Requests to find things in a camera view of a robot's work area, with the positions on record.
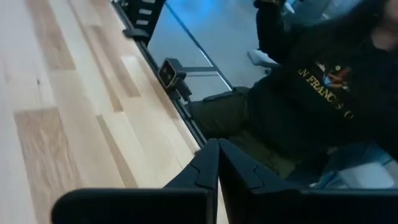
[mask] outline black sweatshirt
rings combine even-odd
[[[398,159],[398,68],[392,54],[364,37],[333,60],[322,54],[302,60],[300,51],[312,47],[303,39],[314,28],[286,31],[278,7],[255,6],[260,49],[282,64],[248,94],[251,124],[264,143],[302,160],[330,147],[376,141]],[[367,78],[375,80],[377,91],[355,95]]]

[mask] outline black metal frame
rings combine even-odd
[[[123,24],[126,26],[127,30],[134,30],[135,27],[129,20],[128,16],[123,10],[123,7],[119,2],[112,1],[112,5],[115,8],[116,12],[119,15],[119,18],[122,20]],[[156,61],[149,53],[147,49],[147,42],[145,40],[138,40],[136,41],[138,49],[141,51],[142,56],[144,56],[145,60],[147,61],[148,65],[150,66],[151,70],[153,71],[154,75],[160,81],[159,76],[157,75],[157,71],[159,70],[159,66],[157,65]],[[185,109],[184,105],[180,101],[181,97],[177,92],[170,92],[168,93],[170,100],[172,101],[174,107],[177,109],[178,113],[184,120],[185,124],[187,125],[188,129],[192,133],[193,137],[197,141],[200,148],[202,148],[206,144],[206,139],[202,135],[201,131],[199,130],[198,126],[192,120],[190,113]]]

